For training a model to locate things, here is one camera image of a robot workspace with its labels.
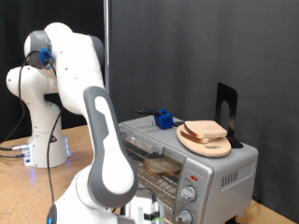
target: black metal holder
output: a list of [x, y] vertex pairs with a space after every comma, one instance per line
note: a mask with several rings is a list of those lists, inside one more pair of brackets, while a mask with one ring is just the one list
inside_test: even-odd
[[227, 131], [228, 133], [226, 138], [230, 141], [232, 148], [242, 148], [243, 145], [234, 138], [236, 102], [237, 102], [236, 90], [222, 83], [218, 83], [215, 121], [219, 124], [221, 124], [221, 106], [223, 101], [226, 101], [230, 108], [230, 118], [229, 118], [229, 125]]
[[235, 220], [235, 217], [232, 217], [231, 219], [226, 221], [225, 224], [240, 224], [240, 223]]

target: silver toaster oven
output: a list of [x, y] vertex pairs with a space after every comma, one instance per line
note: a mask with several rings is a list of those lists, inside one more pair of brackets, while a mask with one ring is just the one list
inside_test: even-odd
[[[251, 204], [256, 148], [244, 144], [225, 157], [204, 157], [179, 142], [176, 127], [161, 130], [156, 126], [153, 116], [120, 123], [120, 130], [138, 172], [139, 187], [155, 191], [164, 204], [166, 222], [221, 224], [244, 216]], [[144, 161], [159, 158], [173, 160], [180, 169], [170, 175], [149, 172]], [[137, 196], [151, 197], [151, 193], [142, 190]]]

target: table surface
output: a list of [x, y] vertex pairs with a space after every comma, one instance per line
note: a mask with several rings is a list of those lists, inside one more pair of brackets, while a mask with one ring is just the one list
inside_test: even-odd
[[[93, 160], [93, 149], [87, 126], [63, 130], [71, 157], [61, 166], [51, 168], [55, 201], [67, 190], [74, 176]], [[26, 143], [28, 138], [5, 142], [1, 147]], [[0, 151], [2, 155], [20, 152]], [[0, 223], [43, 224], [51, 206], [47, 169], [26, 167], [23, 159], [0, 158]], [[252, 201], [242, 224], [295, 224], [267, 207]]]

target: cable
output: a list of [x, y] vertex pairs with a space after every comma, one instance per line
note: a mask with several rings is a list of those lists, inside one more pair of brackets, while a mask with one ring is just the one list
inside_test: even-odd
[[21, 69], [20, 69], [20, 72], [19, 72], [19, 100], [20, 100], [20, 104], [21, 104], [21, 118], [19, 119], [17, 125], [12, 129], [12, 131], [10, 132], [10, 134], [0, 143], [0, 145], [2, 145], [2, 143], [4, 143], [5, 141], [8, 140], [8, 138], [16, 131], [16, 129], [19, 127], [22, 119], [24, 118], [25, 116], [25, 107], [23, 105], [23, 102], [21, 100], [21, 70], [23, 69], [23, 67], [26, 65], [27, 63], [27, 60], [28, 58], [35, 52], [40, 52], [39, 50], [33, 50], [31, 51], [27, 57], [25, 58], [24, 62], [22, 63], [21, 65]]
[[11, 147], [0, 147], [0, 150], [2, 151], [12, 151]]
[[152, 189], [147, 189], [147, 188], [143, 188], [143, 189], [146, 189], [146, 190], [151, 191], [151, 194], [152, 194], [152, 203], [157, 202], [157, 198], [156, 198], [156, 193], [155, 193], [155, 191], [153, 191]]
[[15, 155], [15, 156], [0, 155], [0, 157], [4, 157], [4, 158], [22, 158], [22, 157], [25, 157], [25, 154], [18, 154], [18, 155]]
[[56, 76], [56, 70], [55, 70], [55, 68], [54, 68], [54, 66], [53, 66], [52, 63], [50, 63], [50, 67], [53, 69], [53, 72], [54, 72], [54, 74], [55, 74], [55, 76]]
[[62, 106], [61, 110], [60, 110], [60, 113], [54, 123], [54, 126], [53, 126], [53, 129], [52, 131], [50, 132], [50, 137], [49, 137], [49, 142], [48, 142], [48, 149], [47, 149], [47, 166], [48, 166], [48, 175], [49, 175], [49, 182], [50, 182], [50, 194], [52, 196], [52, 203], [54, 203], [54, 193], [53, 193], [53, 186], [52, 186], [52, 181], [50, 179], [50, 161], [49, 161], [49, 153], [50, 153], [50, 139], [51, 137], [53, 136], [53, 133], [54, 133], [54, 130], [55, 130], [55, 127], [56, 127], [56, 124], [59, 120], [59, 117], [62, 115], [64, 111], [64, 107]]

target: toaster oven vent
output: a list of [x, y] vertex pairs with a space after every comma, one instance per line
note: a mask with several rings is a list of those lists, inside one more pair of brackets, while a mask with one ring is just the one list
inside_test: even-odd
[[250, 162], [237, 170], [232, 171], [230, 174], [225, 175], [222, 177], [221, 180], [221, 188], [225, 189], [235, 182], [241, 181], [242, 179], [246, 178], [253, 174], [253, 162]]

